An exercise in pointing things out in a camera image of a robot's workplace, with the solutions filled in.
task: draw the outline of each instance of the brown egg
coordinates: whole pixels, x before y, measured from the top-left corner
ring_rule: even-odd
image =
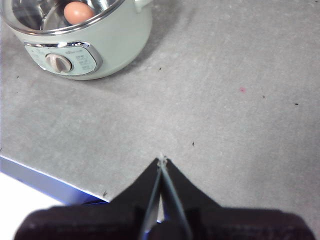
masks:
[[[63,10],[63,14],[72,25],[82,23],[95,15],[91,7],[80,1],[68,3]]]

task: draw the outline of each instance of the red spot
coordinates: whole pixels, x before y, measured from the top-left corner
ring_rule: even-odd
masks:
[[[244,87],[240,87],[240,92],[245,93],[247,91],[247,89],[245,89]]]

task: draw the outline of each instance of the gray concrete surface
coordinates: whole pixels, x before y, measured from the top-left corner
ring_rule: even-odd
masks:
[[[1,29],[1,155],[111,200],[158,154],[223,206],[301,215],[320,237],[320,3],[155,0],[138,58],[47,73]]]

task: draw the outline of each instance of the white floor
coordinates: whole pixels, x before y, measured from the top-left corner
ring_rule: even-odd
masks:
[[[14,239],[29,213],[57,205],[62,203],[0,172],[0,240]]]

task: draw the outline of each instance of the cooker control knob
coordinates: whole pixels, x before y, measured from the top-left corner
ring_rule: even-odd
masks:
[[[50,53],[45,56],[47,64],[49,64],[57,73],[68,73],[72,68],[71,62],[64,56]]]

